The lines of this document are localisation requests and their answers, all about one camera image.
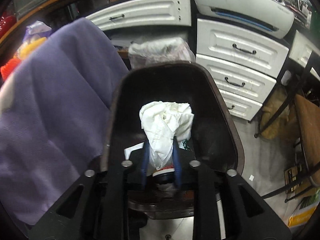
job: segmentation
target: tiled floor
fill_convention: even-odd
[[[278,138],[265,140],[254,138],[257,122],[233,117],[240,139],[244,147],[244,171],[242,177],[260,194],[264,195],[284,186],[284,170],[294,162],[292,145]],[[285,193],[266,200],[278,216],[285,222],[298,205],[296,200],[284,203]],[[165,240],[165,235],[171,240],[192,240],[193,217],[174,220],[148,220],[147,225],[140,229],[141,240]]]

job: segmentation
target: printer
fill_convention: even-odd
[[[195,0],[203,15],[239,22],[282,39],[294,13],[275,0]]]

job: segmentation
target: metal bolt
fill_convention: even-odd
[[[132,164],[133,164],[132,161],[129,161],[129,160],[125,160],[125,161],[121,162],[121,165],[123,167],[130,167]]]
[[[87,171],[85,171],[84,174],[87,177],[93,177],[94,176],[94,171],[93,170],[87,170]]]
[[[238,173],[236,170],[227,170],[227,174],[230,176],[230,177],[234,177],[236,176]]]
[[[190,165],[191,167],[199,167],[200,164],[201,164],[201,162],[200,162],[200,161],[197,161],[197,160],[193,160],[193,161],[189,162],[189,165]]]

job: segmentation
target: plastic bag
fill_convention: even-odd
[[[40,21],[27,26],[22,44],[17,49],[15,57],[24,60],[32,51],[45,42],[51,33],[52,29]]]
[[[128,56],[133,69],[176,60],[196,61],[188,44],[180,37],[133,43],[128,49]]]

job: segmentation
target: white drawer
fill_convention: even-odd
[[[261,103],[219,89],[231,115],[250,121],[262,107]]]
[[[288,51],[287,47],[252,31],[198,19],[199,54],[238,63],[276,78]]]
[[[320,50],[304,35],[296,31],[291,50],[289,52],[289,58],[298,62],[301,66],[306,67],[312,51],[320,56]],[[310,73],[320,81],[320,77],[314,68],[311,68]]]
[[[190,0],[131,0],[86,17],[101,30],[143,25],[191,26]]]
[[[263,103],[276,80],[250,68],[214,57],[196,55],[196,62],[211,74],[219,89]]]

